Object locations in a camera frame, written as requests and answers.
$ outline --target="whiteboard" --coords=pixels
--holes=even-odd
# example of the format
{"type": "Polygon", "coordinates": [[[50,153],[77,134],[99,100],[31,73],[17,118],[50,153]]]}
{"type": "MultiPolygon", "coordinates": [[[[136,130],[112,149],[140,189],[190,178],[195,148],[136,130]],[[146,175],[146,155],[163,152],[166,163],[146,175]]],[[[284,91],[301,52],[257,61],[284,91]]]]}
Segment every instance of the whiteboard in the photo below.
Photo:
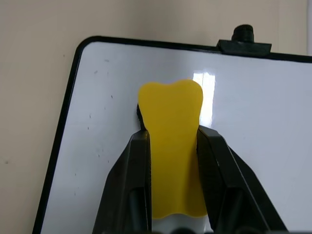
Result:
{"type": "MultiPolygon", "coordinates": [[[[200,124],[253,169],[286,227],[312,230],[312,64],[95,40],[75,55],[42,234],[92,233],[106,177],[139,130],[140,86],[184,78],[203,88],[200,124]]],[[[168,220],[210,228],[207,219],[169,217],[153,229],[169,230],[168,220]]]]}

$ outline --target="yellow tooth-shaped object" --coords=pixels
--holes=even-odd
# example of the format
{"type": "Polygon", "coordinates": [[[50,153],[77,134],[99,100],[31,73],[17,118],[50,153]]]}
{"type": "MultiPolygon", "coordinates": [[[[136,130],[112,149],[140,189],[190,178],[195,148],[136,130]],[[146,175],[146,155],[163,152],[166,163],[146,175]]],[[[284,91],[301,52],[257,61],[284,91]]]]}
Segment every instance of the yellow tooth-shaped object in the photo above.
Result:
{"type": "Polygon", "coordinates": [[[151,141],[153,218],[207,214],[196,157],[202,101],[201,87],[189,79],[151,82],[139,90],[138,104],[151,141]]]}

